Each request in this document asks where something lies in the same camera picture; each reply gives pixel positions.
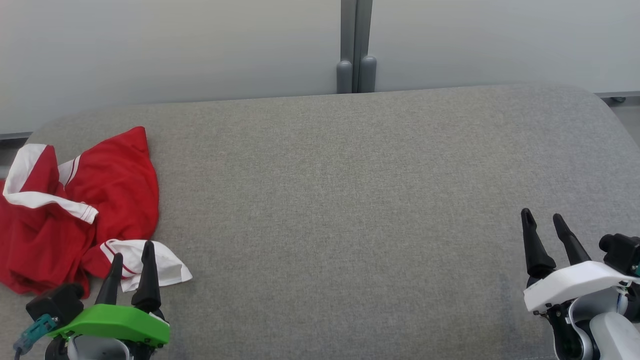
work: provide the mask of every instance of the teal connector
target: teal connector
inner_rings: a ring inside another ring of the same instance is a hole
[[[42,315],[20,335],[18,341],[13,343],[13,349],[20,355],[28,353],[36,341],[55,329],[57,325],[57,318],[54,319],[49,314]]]

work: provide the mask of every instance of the baseboard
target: baseboard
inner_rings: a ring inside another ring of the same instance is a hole
[[[0,140],[9,140],[9,139],[26,139],[31,136],[33,133],[10,133],[10,134],[0,134]]]
[[[6,179],[6,176],[9,175],[9,168],[6,166],[0,166],[0,179]]]
[[[628,97],[640,96],[640,91],[597,92],[595,94],[599,97]]]

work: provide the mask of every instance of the sofa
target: sofa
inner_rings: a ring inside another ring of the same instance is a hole
[[[193,274],[161,288],[158,360],[554,359],[523,301],[520,210],[559,267],[554,213],[599,261],[602,235],[640,234],[640,149],[572,86],[125,106],[28,142],[63,162],[134,126],[159,181],[153,240]],[[31,297],[0,295],[8,359]]]

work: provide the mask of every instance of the white wall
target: white wall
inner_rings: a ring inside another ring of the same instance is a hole
[[[376,91],[555,81],[640,90],[638,0],[374,0]]]
[[[143,102],[335,93],[340,1],[0,0],[0,134]]]

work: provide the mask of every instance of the gray cushion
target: gray cushion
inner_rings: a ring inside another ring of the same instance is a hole
[[[598,260],[601,235],[640,234],[640,150],[572,87],[129,106],[29,141],[62,162],[137,125],[154,240],[194,275],[162,289],[172,340],[155,359],[551,359],[523,302],[520,210],[559,266],[555,212]],[[8,358],[28,298],[0,295]]]

